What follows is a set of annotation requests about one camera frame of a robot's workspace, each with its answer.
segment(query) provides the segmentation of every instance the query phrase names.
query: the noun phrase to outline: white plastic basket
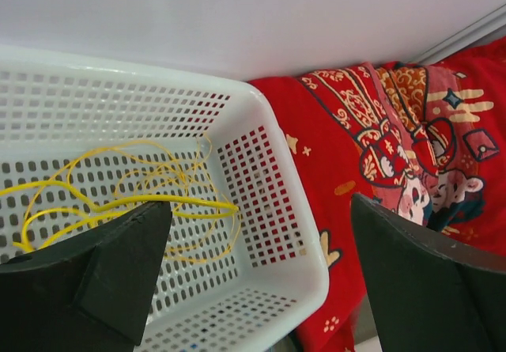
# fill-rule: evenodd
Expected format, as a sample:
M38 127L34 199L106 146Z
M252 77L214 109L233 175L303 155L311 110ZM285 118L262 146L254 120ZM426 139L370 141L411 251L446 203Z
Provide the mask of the white plastic basket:
M212 263L164 260L144 342L137 348L142 352L259 352L323 303L327 265L284 135L265 97L246 83L0 47L1 188L42 180L65 160L131 139L157 141L177 157L192 160L203 132L212 143L207 171L243 215L240 238L231 254ZM200 150L209 147L203 143ZM126 151L163 158L148 146ZM74 185L102 204L112 199L111 185L132 168L125 157L103 153L76 169ZM123 190L132 191L133 185L126 182ZM1 262L19 253L12 243L20 240L22 216L33 193L0 199ZM177 189L165 193L181 194ZM85 210L64 190L48 187L34 212L72 205ZM51 216L32 223L28 236L35 246L77 220ZM195 253L213 257L223 251L231 225L228 219L220 221ZM198 240L208 227L205 221L176 218L168 244Z

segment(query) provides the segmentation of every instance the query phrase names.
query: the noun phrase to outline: basket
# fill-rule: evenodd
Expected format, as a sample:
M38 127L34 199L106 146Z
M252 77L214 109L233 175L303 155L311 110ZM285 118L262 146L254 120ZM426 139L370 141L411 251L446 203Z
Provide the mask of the basket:
M210 145L200 139L204 132ZM137 351L259 352L323 303L328 272L319 234L285 137L256 89L154 66L0 47L0 187L47 179L87 150L132 139L154 140L189 161L212 147L202 169L242 214L231 254L206 264L164 259ZM164 158L148 146L126 151ZM76 168L74 186L103 204L134 165L102 153ZM199 175L206 180L205 172ZM132 190L126 181L122 191ZM20 240L34 192L0 199L0 262L20 254L12 243ZM60 187L47 187L34 212L74 205L86 210ZM41 245L76 220L46 215L32 223L29 240ZM206 258L223 251L231 223L220 220L195 253ZM175 218L168 244L190 243L207 228L204 220Z

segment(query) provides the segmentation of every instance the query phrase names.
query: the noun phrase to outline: patterned fabric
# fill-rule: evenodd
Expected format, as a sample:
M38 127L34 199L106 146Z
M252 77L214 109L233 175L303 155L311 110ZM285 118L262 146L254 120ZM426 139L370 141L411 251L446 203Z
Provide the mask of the patterned fabric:
M329 267L327 301L296 330L304 350L353 350L365 294L349 214L355 192L506 255L506 39L435 66L365 63L252 85L285 132Z

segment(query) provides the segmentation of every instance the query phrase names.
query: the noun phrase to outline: wall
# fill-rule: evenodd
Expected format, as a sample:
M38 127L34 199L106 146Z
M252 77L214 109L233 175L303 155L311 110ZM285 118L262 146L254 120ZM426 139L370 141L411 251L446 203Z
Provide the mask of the wall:
M506 0L0 0L0 42L231 78L408 59Z

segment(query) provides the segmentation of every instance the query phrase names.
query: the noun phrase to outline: black object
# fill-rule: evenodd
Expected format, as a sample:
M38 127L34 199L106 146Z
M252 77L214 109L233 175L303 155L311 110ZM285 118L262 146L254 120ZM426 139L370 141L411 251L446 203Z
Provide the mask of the black object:
M355 195L352 223L384 352L506 351L506 259Z
M142 341L172 221L149 202L0 265L0 349L131 352Z

